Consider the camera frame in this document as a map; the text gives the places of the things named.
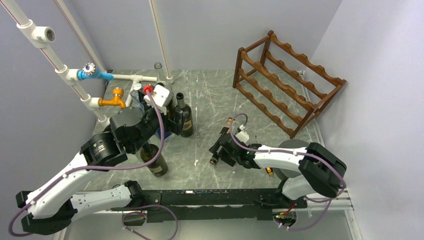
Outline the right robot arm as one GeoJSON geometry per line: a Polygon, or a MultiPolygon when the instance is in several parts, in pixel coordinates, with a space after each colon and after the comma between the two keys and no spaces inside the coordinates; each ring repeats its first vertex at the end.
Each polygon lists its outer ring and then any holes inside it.
{"type": "Polygon", "coordinates": [[[275,194],[276,203],[289,207],[295,200],[317,193],[329,199],[338,197],[346,187],[344,175],[347,165],[317,142],[298,148],[270,147],[260,143],[247,145],[245,131],[232,135],[220,134],[209,148],[212,161],[222,161],[233,167],[239,164],[246,169],[280,169],[297,173],[283,180],[281,190],[275,194]]]}

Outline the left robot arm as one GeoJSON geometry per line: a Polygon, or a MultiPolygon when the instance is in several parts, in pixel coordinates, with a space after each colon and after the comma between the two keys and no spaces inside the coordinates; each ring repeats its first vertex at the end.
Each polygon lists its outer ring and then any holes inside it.
{"type": "Polygon", "coordinates": [[[169,112],[160,101],[145,99],[144,109],[125,107],[109,125],[87,141],[59,173],[34,191],[16,195],[24,237],[48,236],[67,228],[73,221],[110,208],[139,209],[144,195],[138,182],[127,181],[109,190],[78,194],[81,187],[109,171],[123,171],[122,163],[134,155],[156,133],[180,134],[185,114],[169,112]]]}

